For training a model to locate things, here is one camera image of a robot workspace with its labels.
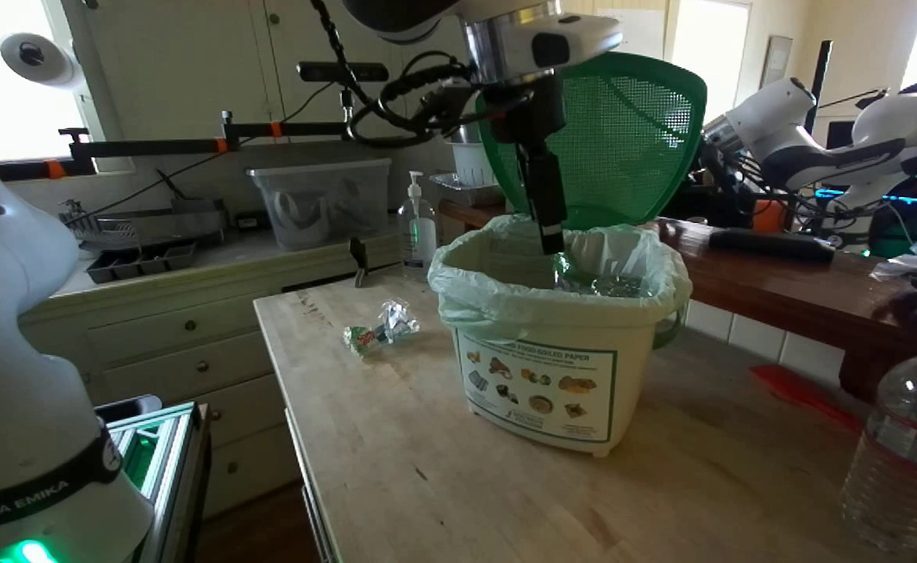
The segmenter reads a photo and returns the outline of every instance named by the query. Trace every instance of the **bottle cap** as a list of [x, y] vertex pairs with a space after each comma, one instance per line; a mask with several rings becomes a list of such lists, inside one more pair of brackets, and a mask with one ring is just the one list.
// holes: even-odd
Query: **bottle cap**
[[423, 185], [421, 185], [421, 178], [423, 178], [423, 172], [421, 169], [413, 169], [413, 172], [407, 172], [407, 197], [413, 197], [413, 201], [421, 201], [423, 197]]

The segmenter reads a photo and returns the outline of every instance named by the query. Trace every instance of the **machine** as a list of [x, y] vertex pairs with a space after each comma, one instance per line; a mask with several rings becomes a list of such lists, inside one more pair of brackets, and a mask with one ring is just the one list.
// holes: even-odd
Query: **machine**
[[917, 87], [863, 104], [851, 126], [851, 144], [827, 149], [806, 130], [815, 108], [801, 81], [774, 81], [737, 108], [706, 126], [703, 161], [714, 169], [746, 169], [771, 188], [847, 185], [827, 203], [825, 225], [836, 233], [884, 194], [917, 178]]
[[[383, 99], [365, 94], [357, 79], [349, 87], [368, 104], [357, 120], [375, 112], [392, 126], [425, 140], [432, 130], [448, 130], [465, 121], [461, 108], [471, 94], [483, 94], [493, 106], [490, 120], [498, 140], [515, 144], [520, 156], [524, 188], [540, 222], [544, 253], [563, 250], [562, 222], [568, 218], [558, 156], [544, 137], [563, 127], [558, 70], [615, 51], [622, 34], [616, 19], [563, 15], [549, 0], [344, 0], [357, 22], [379, 31], [384, 41], [421, 41], [442, 15], [456, 15], [467, 34], [473, 70], [442, 67], [390, 86]], [[323, 0], [314, 0], [323, 15], [330, 45], [344, 76], [352, 76], [336, 22]], [[429, 99], [421, 116], [405, 120], [390, 108], [397, 90], [432, 81], [465, 81], [465, 96]]]
[[[465, 79], [456, 104], [425, 104], [413, 120], [365, 94], [344, 58], [336, 22], [323, 15], [349, 87], [368, 112], [425, 140], [461, 126], [467, 94], [493, 104], [494, 130], [520, 146], [526, 194], [544, 250], [562, 250], [563, 194], [558, 156], [544, 137], [563, 126], [558, 70], [621, 45], [615, 19], [562, 15], [544, 0], [344, 0], [384, 41], [416, 41], [453, 11], [471, 41], [473, 70], [421, 71], [407, 87]], [[0, 185], [0, 563], [153, 559], [157, 513], [171, 503], [192, 409], [138, 424], [105, 424], [78, 370], [37, 353], [18, 315], [52, 297], [76, 268], [76, 242], [55, 217]]]
[[0, 185], [0, 559], [125, 559], [152, 525], [78, 370], [17, 324], [76, 259], [66, 225]]

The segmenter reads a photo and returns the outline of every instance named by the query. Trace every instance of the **drawer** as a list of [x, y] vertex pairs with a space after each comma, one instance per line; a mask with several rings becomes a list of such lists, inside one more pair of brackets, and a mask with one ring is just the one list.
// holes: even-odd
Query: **drawer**
[[285, 409], [277, 375], [220, 388], [198, 401], [210, 408], [210, 437], [217, 448], [278, 424]]
[[257, 378], [259, 373], [270, 373], [270, 356], [264, 336], [251, 331], [157, 360], [107, 370], [105, 391], [110, 397], [157, 395], [174, 402]]
[[296, 454], [285, 424], [214, 451], [204, 520], [296, 483]]
[[89, 331], [89, 341], [101, 363], [119, 366], [125, 360], [195, 348], [237, 331], [257, 331], [248, 297], [101, 324]]

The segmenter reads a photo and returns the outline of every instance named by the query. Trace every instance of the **green plastic cover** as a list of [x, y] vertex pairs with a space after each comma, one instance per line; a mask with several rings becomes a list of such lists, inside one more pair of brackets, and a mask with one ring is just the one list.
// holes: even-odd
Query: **green plastic cover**
[[[703, 144], [709, 86], [679, 67], [605, 54], [563, 76], [568, 126], [549, 137], [562, 161], [568, 228], [654, 218]], [[493, 172], [516, 214], [530, 214], [520, 161], [483, 127]]]

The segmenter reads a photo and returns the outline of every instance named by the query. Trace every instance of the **white bottle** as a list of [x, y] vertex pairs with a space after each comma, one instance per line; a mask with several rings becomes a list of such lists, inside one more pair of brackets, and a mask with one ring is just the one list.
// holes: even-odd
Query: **white bottle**
[[407, 271], [407, 277], [425, 280], [425, 268], [432, 264], [439, 233], [437, 233], [437, 209], [423, 197], [421, 176], [423, 172], [416, 169], [410, 172], [410, 185], [397, 209], [397, 222], [401, 222], [401, 268]]
[[917, 356], [890, 370], [876, 388], [841, 517], [873, 546], [917, 556]]

